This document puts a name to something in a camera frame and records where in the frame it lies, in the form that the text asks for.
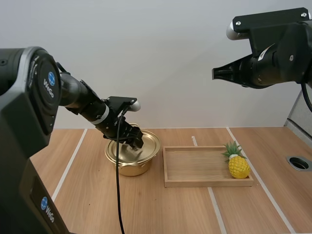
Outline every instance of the white line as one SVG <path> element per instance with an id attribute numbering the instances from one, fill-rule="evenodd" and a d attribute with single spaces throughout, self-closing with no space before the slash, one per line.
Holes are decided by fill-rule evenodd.
<path id="1" fill-rule="evenodd" d="M 236 138 L 234 137 L 233 133 L 231 132 L 230 128 L 227 127 L 226 128 L 229 132 L 229 134 L 231 135 L 232 139 L 234 141 L 236 141 L 236 143 L 239 145 L 238 141 L 236 140 Z M 282 212 L 281 208 L 278 206 L 277 202 L 275 201 L 275 199 L 273 198 L 272 194 L 270 193 L 270 191 L 268 190 L 267 186 L 264 184 L 263 180 L 261 179 L 261 177 L 259 176 L 258 172 L 255 170 L 254 166 L 252 165 L 252 163 L 250 162 L 250 160 L 248 159 L 248 157 L 246 156 L 244 150 L 241 151 L 242 155 L 245 156 L 247 158 L 248 164 L 251 168 L 251 170 L 253 171 L 255 177 L 258 179 L 259 183 L 261 184 L 263 190 L 265 191 L 265 193 L 267 194 L 268 198 L 270 199 L 271 203 L 273 204 L 273 206 L 275 207 L 276 211 L 278 212 L 279 216 L 281 216 L 282 220 L 284 221 L 285 225 L 287 226 L 288 230 L 295 234 L 295 230 L 293 229 L 292 225 L 290 224 L 290 222 L 288 221 L 288 219 L 286 218 L 286 216 L 284 215 L 284 213 Z"/>
<path id="2" fill-rule="evenodd" d="M 193 140 L 194 146 L 198 146 L 198 145 L 197 145 L 197 141 L 196 141 L 196 139 L 195 139 L 195 136 L 192 136 L 192 140 Z"/>
<path id="3" fill-rule="evenodd" d="M 198 146 L 195 136 L 192 136 L 192 140 L 193 140 L 194 146 Z M 212 188 L 208 188 L 208 192 L 209 192 L 210 199 L 211 199 L 211 202 L 212 202 L 213 207 L 214 207 L 214 212 L 215 212 L 216 218 L 217 218 L 218 223 L 219 223 L 221 234 L 226 234 L 226 229 L 225 229 L 225 226 L 224 226 L 224 223 L 223 223 L 223 219 L 222 219 L 219 207 L 218 207 L 218 203 L 216 202 L 216 199 L 215 199 L 215 195 L 214 195 L 213 189 Z"/>
<path id="4" fill-rule="evenodd" d="M 73 161 L 74 161 L 74 159 L 75 159 L 75 157 L 76 157 L 76 154 L 77 154 L 77 152 L 78 152 L 78 150 L 79 150 L 79 148 L 80 148 L 80 145 L 81 145 L 81 143 L 82 143 L 82 141 L 83 141 L 83 139 L 84 139 L 84 136 L 86 135 L 86 133 L 87 133 L 87 128 L 83 131 L 83 133 L 82 133 L 82 136 L 81 136 L 81 138 L 80 138 L 80 140 L 79 140 L 79 142 L 78 142 L 78 144 L 77 144 L 77 146 L 76 146 L 76 148 L 75 148 L 75 151 L 73 152 L 73 155 L 72 155 L 72 157 L 70 158 L 70 160 L 69 160 L 69 162 L 68 162 L 68 164 L 67 164 L 67 167 L 65 168 L 65 171 L 64 171 L 64 173 L 63 173 L 63 175 L 62 175 L 62 177 L 60 178 L 60 180 L 59 180 L 59 182 L 58 182 L 58 185 L 57 185 L 57 188 L 55 189 L 55 191 L 54 191 L 54 193 L 53 193 L 53 195 L 52 195 L 52 201 L 55 201 L 55 198 L 57 198 L 57 195 L 58 195 L 58 193 L 59 193 L 59 190 L 60 190 L 60 188 L 62 187 L 62 184 L 63 184 L 63 182 L 64 182 L 64 180 L 65 180 L 65 178 L 66 178 L 66 176 L 67 176 L 67 173 L 68 173 L 68 171 L 69 171 L 69 169 L 70 169 L 70 167 L 71 167 L 71 165 L 72 165 L 72 163 L 73 163 Z"/>

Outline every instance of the white band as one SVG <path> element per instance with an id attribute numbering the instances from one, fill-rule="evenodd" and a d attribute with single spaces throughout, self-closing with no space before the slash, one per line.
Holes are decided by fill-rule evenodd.
<path id="1" fill-rule="evenodd" d="M 234 157 L 236 157 L 236 156 L 239 156 L 239 155 L 231 155 L 231 156 L 229 157 L 229 160 L 231 160 L 232 158 L 234 158 Z"/>
<path id="2" fill-rule="evenodd" d="M 104 112 L 104 114 L 101 116 L 101 118 L 99 118 L 99 119 L 97 119 L 97 120 L 95 120 L 95 121 L 92 121 L 92 122 L 90 122 L 90 123 L 92 123 L 92 124 L 94 124 L 94 125 L 97 125 L 97 124 L 99 124 L 99 123 L 102 123 L 102 122 L 106 119 L 106 117 L 108 116 L 108 113 L 109 113 L 109 107 L 106 106 L 105 112 Z"/>

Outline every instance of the pot handle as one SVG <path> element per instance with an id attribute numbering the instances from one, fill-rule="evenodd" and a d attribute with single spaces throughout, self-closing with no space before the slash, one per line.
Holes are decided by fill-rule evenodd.
<path id="1" fill-rule="evenodd" d="M 130 162 L 130 163 L 122 163 L 119 165 L 119 169 L 123 168 L 123 167 L 128 167 L 128 166 L 132 166 L 132 167 L 141 167 L 140 164 L 138 164 L 137 162 Z"/>

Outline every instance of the yellow pineapple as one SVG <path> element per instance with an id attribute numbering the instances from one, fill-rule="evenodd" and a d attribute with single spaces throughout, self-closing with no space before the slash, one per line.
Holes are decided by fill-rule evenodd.
<path id="1" fill-rule="evenodd" d="M 239 145 L 234 141 L 233 144 L 230 142 L 230 145 L 226 144 L 224 146 L 227 151 L 223 155 L 229 158 L 227 161 L 229 162 L 231 175 L 237 179 L 246 178 L 250 173 L 250 167 L 246 158 L 241 155 L 242 150 L 238 148 Z"/>

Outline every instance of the robotic arm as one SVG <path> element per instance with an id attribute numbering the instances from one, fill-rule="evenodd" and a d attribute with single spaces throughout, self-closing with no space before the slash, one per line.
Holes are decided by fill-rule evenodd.
<path id="1" fill-rule="evenodd" d="M 100 99 L 83 80 L 76 80 L 59 63 L 57 65 L 62 71 L 60 105 L 76 115 L 81 114 L 104 134 L 104 138 L 116 141 L 118 115 L 122 111 L 138 111 L 140 104 L 137 99 L 131 97 Z M 121 120 L 119 140 L 135 148 L 143 146 L 141 130 L 127 123 L 125 117 Z"/>
<path id="2" fill-rule="evenodd" d="M 123 116 L 140 109 L 136 98 L 100 99 L 40 47 L 0 49 L 0 228 L 4 233 L 69 233 L 29 159 L 48 145 L 59 105 L 82 115 L 107 139 L 117 139 L 120 122 L 119 141 L 143 146 L 141 130 Z M 49 208 L 43 209 L 42 201 Z"/>
<path id="3" fill-rule="evenodd" d="M 312 86 L 312 21 L 306 8 L 238 16 L 229 39 L 249 39 L 252 54 L 213 69 L 222 79 L 255 89 L 295 81 Z"/>

